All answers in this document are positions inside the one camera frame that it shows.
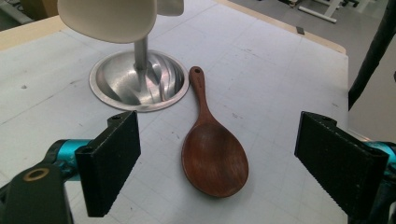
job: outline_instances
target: wooden rice paddle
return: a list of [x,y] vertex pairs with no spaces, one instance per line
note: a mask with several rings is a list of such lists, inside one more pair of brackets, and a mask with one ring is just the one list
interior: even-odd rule
[[248,180],[248,159],[239,141],[210,113],[205,97],[204,71],[190,70],[190,83],[199,103],[199,116],[181,152],[184,173],[200,191],[228,197]]

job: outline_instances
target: hole in spoon handle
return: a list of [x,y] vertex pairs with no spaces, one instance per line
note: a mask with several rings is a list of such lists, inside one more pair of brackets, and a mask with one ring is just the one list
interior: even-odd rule
[[190,69],[190,84],[194,88],[195,94],[198,97],[200,113],[210,114],[209,108],[207,107],[206,96],[205,96],[204,71],[200,67],[194,66]]

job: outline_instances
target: white table surface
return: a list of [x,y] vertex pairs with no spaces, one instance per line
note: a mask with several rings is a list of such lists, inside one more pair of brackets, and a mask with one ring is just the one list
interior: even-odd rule
[[[79,182],[66,183],[76,223],[347,223],[293,155],[302,110],[346,128],[347,56],[211,0],[185,7],[158,17],[148,46],[204,69],[209,108],[247,153],[247,184],[214,199],[184,176],[181,147],[198,114],[190,88],[177,104],[138,114],[142,155],[107,216],[87,217]],[[88,75],[132,47],[65,29],[0,51],[0,185],[58,139],[106,128],[121,111],[93,95]]]

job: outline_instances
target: metal stand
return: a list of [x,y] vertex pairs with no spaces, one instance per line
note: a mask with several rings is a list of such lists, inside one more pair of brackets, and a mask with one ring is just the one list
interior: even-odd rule
[[108,105],[148,112],[180,100],[189,87],[189,77],[176,59],[148,50],[145,37],[134,42],[134,51],[110,55],[97,63],[90,74],[90,85]]
[[3,0],[0,0],[0,10],[4,11],[8,16],[22,25],[33,22],[32,19],[19,12],[15,7]]
[[330,3],[323,1],[323,0],[315,0],[316,2],[319,2],[321,4],[327,5],[329,6],[329,8],[327,8],[326,12],[324,14],[318,13],[314,10],[311,10],[309,8],[306,7],[298,7],[299,10],[309,13],[313,16],[319,17],[325,21],[330,21],[332,23],[336,23],[337,20],[332,18],[332,14],[334,13],[334,11],[339,8],[340,2],[341,0],[332,0]]

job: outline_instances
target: spoon bowl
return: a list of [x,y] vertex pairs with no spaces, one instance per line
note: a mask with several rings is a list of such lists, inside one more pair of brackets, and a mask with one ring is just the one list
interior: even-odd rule
[[190,70],[190,83],[199,102],[199,116],[184,141],[184,173],[198,190],[229,197],[248,180],[248,159],[236,137],[210,113],[205,98],[205,77],[200,67]]

